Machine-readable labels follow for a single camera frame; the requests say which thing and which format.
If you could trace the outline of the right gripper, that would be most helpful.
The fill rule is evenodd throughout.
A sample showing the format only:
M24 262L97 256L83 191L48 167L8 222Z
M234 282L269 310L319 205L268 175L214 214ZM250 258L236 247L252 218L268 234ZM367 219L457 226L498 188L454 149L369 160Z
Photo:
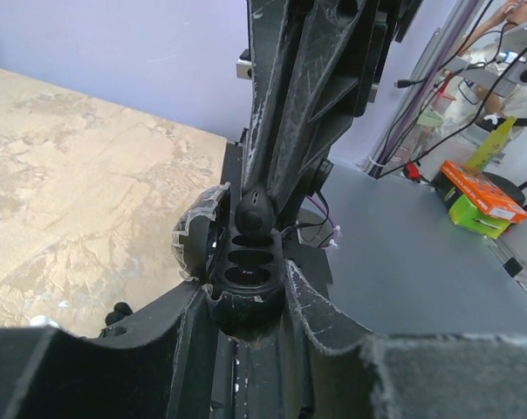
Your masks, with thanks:
M332 144L373 102L391 43L420 1L248 1L252 106L242 195L267 184L276 224L294 222Z

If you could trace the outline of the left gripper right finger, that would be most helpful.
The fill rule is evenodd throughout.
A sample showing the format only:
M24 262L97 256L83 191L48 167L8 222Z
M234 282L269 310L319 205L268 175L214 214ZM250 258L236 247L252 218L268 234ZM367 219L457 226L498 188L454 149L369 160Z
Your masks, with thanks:
M372 333L285 264L312 418L527 418L527 336Z

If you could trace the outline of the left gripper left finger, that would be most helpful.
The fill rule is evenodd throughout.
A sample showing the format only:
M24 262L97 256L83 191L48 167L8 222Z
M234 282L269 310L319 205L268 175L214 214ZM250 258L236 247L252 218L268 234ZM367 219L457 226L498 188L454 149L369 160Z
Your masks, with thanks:
M201 290L173 290L86 339L0 328L0 418L207 418L216 327Z

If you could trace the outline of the black earbud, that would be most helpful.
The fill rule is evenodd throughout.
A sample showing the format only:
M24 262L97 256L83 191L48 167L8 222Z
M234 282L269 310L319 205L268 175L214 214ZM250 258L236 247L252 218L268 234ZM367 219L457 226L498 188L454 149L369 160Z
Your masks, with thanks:
M133 314L132 308L126 302L118 302L105 317L106 326L111 326Z
M235 211L239 233L250 240L268 237L275 223L275 210L267 190L257 185L243 195Z

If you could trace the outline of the black earbud charging case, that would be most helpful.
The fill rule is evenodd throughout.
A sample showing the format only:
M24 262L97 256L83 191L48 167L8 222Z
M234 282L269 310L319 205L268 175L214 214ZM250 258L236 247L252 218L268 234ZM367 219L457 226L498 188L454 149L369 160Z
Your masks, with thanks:
M176 223L171 250L181 276L202 285L210 318L231 338L254 342L272 334L284 310L280 232L252 239L230 218L231 185L203 191Z

